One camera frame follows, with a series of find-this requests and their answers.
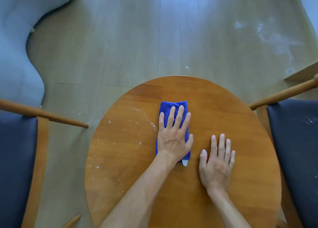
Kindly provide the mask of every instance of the tabletop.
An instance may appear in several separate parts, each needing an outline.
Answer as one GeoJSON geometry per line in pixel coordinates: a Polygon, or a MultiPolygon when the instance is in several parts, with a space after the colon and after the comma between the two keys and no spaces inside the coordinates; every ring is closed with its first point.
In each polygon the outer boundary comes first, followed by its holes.
{"type": "Polygon", "coordinates": [[[98,227],[155,157],[162,101],[187,101],[194,144],[188,166],[178,163],[154,203],[149,227],[223,227],[201,184],[202,149],[224,133],[236,151],[229,196],[252,227],[276,225],[281,199],[276,153],[257,116],[238,97],[210,81],[161,77],[119,98],[97,127],[86,159],[85,190],[98,227]]]}

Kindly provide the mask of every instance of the blue cloth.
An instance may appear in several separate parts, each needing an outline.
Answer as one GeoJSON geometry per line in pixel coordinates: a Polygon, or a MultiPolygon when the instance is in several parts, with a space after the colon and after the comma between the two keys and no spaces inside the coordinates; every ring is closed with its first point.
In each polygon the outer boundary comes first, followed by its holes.
{"type": "Polygon", "coordinates": [[[287,99],[267,107],[273,141],[304,228],[318,227],[318,101],[287,99]]]}
{"type": "MultiPolygon", "coordinates": [[[[182,120],[181,120],[181,124],[180,127],[182,126],[183,122],[185,121],[185,116],[188,113],[188,103],[187,101],[184,102],[161,102],[160,105],[160,110],[159,110],[159,116],[160,113],[163,112],[164,113],[164,127],[167,127],[167,122],[168,122],[168,117],[169,117],[169,113],[170,113],[170,109],[172,106],[175,106],[176,110],[175,110],[175,116],[174,116],[174,120],[173,120],[173,125],[175,124],[175,120],[178,114],[178,110],[180,106],[184,106],[185,110],[183,112],[183,116],[182,116],[182,120]]],[[[189,138],[189,127],[187,128],[187,131],[185,132],[185,142],[188,141],[189,138]]],[[[157,138],[157,142],[156,142],[156,155],[158,153],[158,138],[157,138]]],[[[185,155],[185,157],[183,158],[184,160],[189,160],[190,159],[190,155],[191,155],[191,151],[185,155]]]]}
{"type": "Polygon", "coordinates": [[[0,226],[21,227],[31,188],[38,119],[0,114],[0,226]]]}

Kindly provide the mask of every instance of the gray sofa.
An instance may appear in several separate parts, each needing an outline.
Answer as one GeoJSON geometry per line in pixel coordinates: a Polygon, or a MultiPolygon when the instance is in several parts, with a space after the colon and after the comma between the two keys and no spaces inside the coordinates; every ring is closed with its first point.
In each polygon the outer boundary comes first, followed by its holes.
{"type": "Polygon", "coordinates": [[[26,54],[33,26],[69,0],[0,0],[0,98],[40,107],[44,84],[26,54]]]}

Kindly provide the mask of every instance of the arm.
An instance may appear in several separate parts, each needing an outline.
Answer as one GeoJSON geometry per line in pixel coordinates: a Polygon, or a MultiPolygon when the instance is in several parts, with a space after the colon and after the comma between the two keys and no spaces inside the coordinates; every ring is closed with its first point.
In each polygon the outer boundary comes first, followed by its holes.
{"type": "Polygon", "coordinates": [[[234,161],[235,151],[231,151],[231,141],[227,139],[225,142],[225,136],[221,134],[217,148],[217,140],[213,135],[209,161],[207,162],[206,150],[202,150],[200,154],[200,178],[226,228],[251,228],[226,192],[234,161]]]}
{"type": "Polygon", "coordinates": [[[147,227],[153,203],[175,164],[191,149],[193,135],[185,143],[185,132],[191,114],[187,113],[181,128],[184,107],[180,106],[174,121],[175,107],[170,110],[167,127],[164,127],[164,113],[159,116],[158,154],[124,197],[102,222],[100,228],[147,227]]]}

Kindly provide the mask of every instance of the microfiber towel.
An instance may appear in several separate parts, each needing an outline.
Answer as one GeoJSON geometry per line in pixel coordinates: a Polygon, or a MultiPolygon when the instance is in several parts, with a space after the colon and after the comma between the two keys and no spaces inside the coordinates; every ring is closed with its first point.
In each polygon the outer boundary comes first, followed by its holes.
{"type": "MultiPolygon", "coordinates": [[[[182,126],[182,124],[183,124],[183,122],[185,120],[185,116],[188,113],[188,103],[187,103],[187,101],[176,102],[176,103],[174,103],[174,102],[161,102],[160,110],[159,110],[159,116],[160,116],[161,112],[164,113],[164,127],[167,127],[167,122],[168,122],[168,117],[169,117],[169,113],[170,113],[171,107],[175,106],[175,108],[176,108],[174,121],[173,121],[173,125],[174,125],[176,117],[177,117],[177,114],[178,114],[179,107],[182,106],[182,105],[185,107],[185,110],[184,110],[183,115],[182,115],[182,120],[181,120],[180,127],[182,126]]],[[[187,131],[185,132],[185,142],[188,141],[188,138],[189,138],[189,127],[187,128],[187,131]]],[[[158,153],[158,138],[157,138],[157,142],[156,142],[156,155],[157,155],[157,153],[158,153]]],[[[191,151],[187,155],[185,155],[183,160],[189,160],[190,159],[190,154],[191,154],[191,151]]]]}

